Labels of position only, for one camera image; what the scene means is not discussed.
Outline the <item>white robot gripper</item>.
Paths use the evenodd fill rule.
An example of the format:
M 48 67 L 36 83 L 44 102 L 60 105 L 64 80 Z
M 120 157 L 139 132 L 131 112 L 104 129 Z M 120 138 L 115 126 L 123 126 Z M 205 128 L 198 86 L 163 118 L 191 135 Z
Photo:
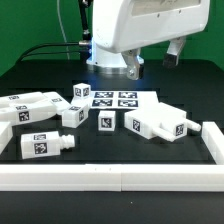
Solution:
M 122 52 L 127 77 L 138 80 L 139 48 L 172 39 L 163 66 L 176 67 L 185 36 L 204 30 L 209 8 L 210 0 L 94 0 L 93 38 L 106 51 Z

